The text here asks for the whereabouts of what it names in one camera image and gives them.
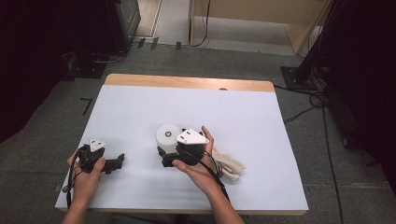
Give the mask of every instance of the stand base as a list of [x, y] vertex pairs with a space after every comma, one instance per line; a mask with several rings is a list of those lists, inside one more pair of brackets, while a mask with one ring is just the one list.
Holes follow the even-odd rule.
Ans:
[[280, 70], [282, 72], [283, 78], [285, 79], [286, 86], [291, 90], [306, 90], [306, 91], [317, 91], [318, 87], [315, 80], [311, 75], [304, 81], [297, 81], [295, 77], [295, 72], [297, 67], [284, 67], [281, 66]]
[[[108, 56], [95, 56], [98, 61], [108, 61]], [[81, 62], [76, 58], [67, 74], [69, 77], [101, 78], [105, 71], [106, 63]]]

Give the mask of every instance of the person's left hand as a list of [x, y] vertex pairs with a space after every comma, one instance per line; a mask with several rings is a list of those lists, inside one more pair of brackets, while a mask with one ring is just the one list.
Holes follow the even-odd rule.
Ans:
[[[67, 164], [69, 167], [71, 166], [73, 159], [75, 157], [75, 154], [77, 153], [77, 150], [73, 155], [67, 160]], [[81, 206], [84, 208], [87, 208], [88, 205], [90, 204], [90, 201], [93, 197], [93, 195], [96, 192], [96, 189], [99, 184], [99, 177], [100, 173], [105, 167], [106, 159], [101, 157], [96, 164], [94, 165], [92, 171], [87, 174], [85, 172], [81, 172], [81, 168], [79, 167], [79, 164], [75, 162], [74, 165], [74, 174], [78, 175], [75, 179], [74, 183], [74, 194], [73, 194], [73, 201], [72, 205], [76, 206]]]

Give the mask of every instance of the person's right hand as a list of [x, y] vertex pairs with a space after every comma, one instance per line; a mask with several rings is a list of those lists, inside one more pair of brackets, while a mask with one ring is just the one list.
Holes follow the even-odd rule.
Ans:
[[[202, 131], [204, 132], [205, 137], [209, 140], [209, 143], [205, 145], [205, 152], [209, 155], [212, 155], [214, 139], [205, 126], [202, 126]], [[208, 155], [204, 154], [202, 162], [214, 170], [215, 165]], [[194, 184], [204, 193], [207, 193], [211, 188], [219, 188], [218, 183], [201, 163], [197, 163], [194, 166], [189, 166], [183, 161], [174, 160], [172, 161], [172, 164], [177, 169], [187, 174], [192, 179]]]

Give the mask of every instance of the floor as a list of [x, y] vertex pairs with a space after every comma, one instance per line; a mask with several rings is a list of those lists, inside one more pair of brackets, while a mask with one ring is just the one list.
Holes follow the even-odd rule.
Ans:
[[[57, 187], [62, 185], [67, 172], [65, 160], [79, 142], [108, 74], [268, 80], [284, 86], [279, 67], [298, 66], [304, 59], [303, 54], [292, 52], [279, 24], [266, 24], [266, 29], [276, 34], [258, 34], [268, 40], [265, 45], [250, 45], [241, 40], [219, 41], [210, 28], [216, 29], [215, 24], [210, 24], [207, 45], [176, 50], [176, 42], [188, 43], [186, 8], [186, 0], [163, 0], [154, 31], [160, 44], [156, 49], [151, 49], [150, 44], [139, 49], [133, 45], [125, 57], [106, 66], [101, 79], [61, 81], [25, 128], [0, 144], [0, 223], [62, 221], [64, 213], [54, 205], [59, 195]], [[276, 96], [284, 119], [310, 107], [308, 97], [299, 93], [276, 89]], [[83, 112], [87, 102], [81, 98], [93, 99], [86, 115]], [[330, 108], [325, 108], [324, 116], [321, 109], [314, 109], [285, 127], [309, 211], [303, 216], [250, 216], [247, 223], [395, 223], [396, 198], [381, 166], [373, 165], [374, 159], [365, 151], [343, 147]], [[90, 212], [86, 223], [107, 223], [107, 215]]]

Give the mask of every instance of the gray carpet floor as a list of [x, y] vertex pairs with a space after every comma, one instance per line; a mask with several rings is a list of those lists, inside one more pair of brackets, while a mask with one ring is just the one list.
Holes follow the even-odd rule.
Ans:
[[[285, 86], [279, 67], [298, 66], [303, 60], [259, 52], [150, 47], [132, 46], [128, 55], [106, 66], [101, 79], [61, 81], [24, 129], [0, 144], [0, 223], [62, 221], [64, 212], [54, 208], [59, 194], [54, 187], [64, 181], [65, 161], [78, 145], [108, 74], [268, 80]], [[280, 89], [276, 89], [276, 95], [284, 119], [310, 107], [307, 95]], [[85, 115], [87, 101], [81, 98], [93, 99]], [[366, 166], [373, 158], [365, 151], [343, 148], [342, 135], [329, 108], [325, 117], [330, 154], [322, 109], [311, 110], [286, 124], [309, 211], [297, 217], [250, 216], [248, 223], [395, 223], [395, 195], [380, 165]], [[106, 222], [107, 214], [89, 213], [86, 223]]]

